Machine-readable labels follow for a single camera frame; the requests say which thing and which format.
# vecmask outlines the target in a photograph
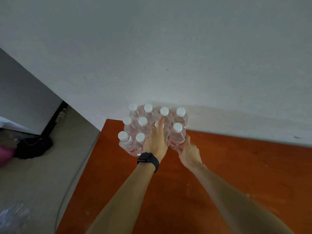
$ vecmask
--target hand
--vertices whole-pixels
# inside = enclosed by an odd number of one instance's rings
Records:
[[[184,148],[183,150],[178,149],[178,153],[182,164],[189,170],[192,170],[198,165],[201,165],[202,162],[199,155],[199,149],[197,149],[196,145],[192,144],[190,140],[191,137],[186,135]]]
[[[151,136],[146,138],[143,144],[143,151],[147,153],[152,153],[159,161],[165,157],[167,152],[167,139],[163,137],[163,122],[165,118],[161,118],[158,121],[157,131],[155,129],[151,129]]]

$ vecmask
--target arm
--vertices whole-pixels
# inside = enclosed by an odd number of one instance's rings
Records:
[[[274,214],[211,172],[187,135],[179,157],[204,186],[222,217],[236,233],[293,233]]]
[[[144,152],[152,153],[159,163],[167,151],[167,142],[164,140],[162,130],[163,121],[163,119],[159,121],[157,132],[151,130],[151,136],[143,145]],[[153,164],[139,163],[97,216],[86,234],[131,233],[154,171]]]

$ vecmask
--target black watch band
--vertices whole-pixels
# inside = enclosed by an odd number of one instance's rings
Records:
[[[155,166],[155,172],[157,171],[157,169],[159,167],[159,161],[152,153],[142,153],[141,156],[138,158],[138,163],[139,162],[150,162],[150,163],[152,163]]]

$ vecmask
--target pink bag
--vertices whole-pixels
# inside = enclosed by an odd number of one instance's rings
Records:
[[[14,155],[15,149],[7,149],[0,146],[0,167],[8,162]]]

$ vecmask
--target bottle cap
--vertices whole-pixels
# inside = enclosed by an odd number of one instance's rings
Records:
[[[158,121],[155,122],[155,127],[158,128]]]
[[[162,114],[164,117],[169,114],[169,109],[167,107],[162,107],[160,109],[160,114]]]
[[[132,119],[131,117],[124,117],[122,121],[125,125],[130,125],[132,122]]]
[[[138,123],[140,124],[140,126],[146,126],[147,125],[147,119],[145,117],[141,117],[138,120]]]
[[[179,122],[177,122],[177,123],[175,123],[174,124],[174,131],[175,132],[181,132],[182,131],[182,128],[183,128],[183,126],[182,126],[182,124],[181,123],[179,123]]]
[[[177,109],[177,116],[178,117],[184,117],[185,115],[185,109],[184,108],[178,108]]]
[[[145,135],[143,133],[137,134],[136,138],[139,143],[143,143],[145,141]]]
[[[145,104],[144,111],[151,112],[153,110],[153,106],[150,104]]]
[[[118,134],[118,138],[122,142],[127,142],[129,140],[129,135],[125,131],[120,131]]]
[[[138,109],[138,106],[134,103],[131,103],[131,104],[129,104],[129,109],[134,112],[135,110]]]

